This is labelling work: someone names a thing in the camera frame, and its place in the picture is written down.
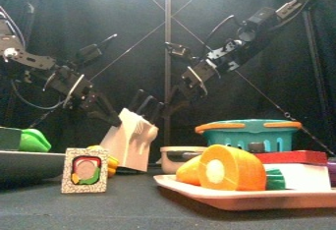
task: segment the green object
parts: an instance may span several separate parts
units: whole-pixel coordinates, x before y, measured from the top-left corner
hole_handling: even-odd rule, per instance
[[[21,130],[0,127],[0,149],[17,150],[21,140]]]
[[[280,169],[267,170],[267,190],[285,190],[287,182]]]
[[[48,152],[51,144],[37,129],[21,130],[19,151]]]
[[[100,168],[97,167],[95,170],[95,174],[93,177],[85,180],[80,180],[79,184],[80,185],[93,185],[95,183],[97,183],[100,180]]]

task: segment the tray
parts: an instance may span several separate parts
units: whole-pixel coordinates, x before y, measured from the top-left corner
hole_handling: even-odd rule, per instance
[[[0,183],[41,180],[63,173],[65,154],[0,150]]]
[[[331,191],[235,192],[205,189],[176,181],[175,175],[153,176],[156,184],[185,197],[224,210],[336,207],[336,189]]]

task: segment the purple object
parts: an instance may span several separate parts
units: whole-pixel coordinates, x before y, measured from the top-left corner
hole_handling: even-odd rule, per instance
[[[336,162],[328,161],[327,166],[329,171],[331,186],[336,187]]]

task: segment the white knife block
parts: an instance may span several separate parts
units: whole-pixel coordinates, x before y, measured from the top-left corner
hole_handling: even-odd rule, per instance
[[[100,146],[119,160],[119,167],[145,172],[149,147],[159,129],[127,108],[120,113],[120,119],[121,125],[119,127],[112,126]]]

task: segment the basket handle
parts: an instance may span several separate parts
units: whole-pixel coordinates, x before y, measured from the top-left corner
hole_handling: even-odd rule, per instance
[[[245,128],[245,124],[241,123],[213,123],[213,124],[203,124],[195,128],[195,132],[201,134],[205,130],[212,129],[241,129]]]
[[[301,128],[300,122],[276,122],[276,123],[264,123],[264,127],[267,128]]]

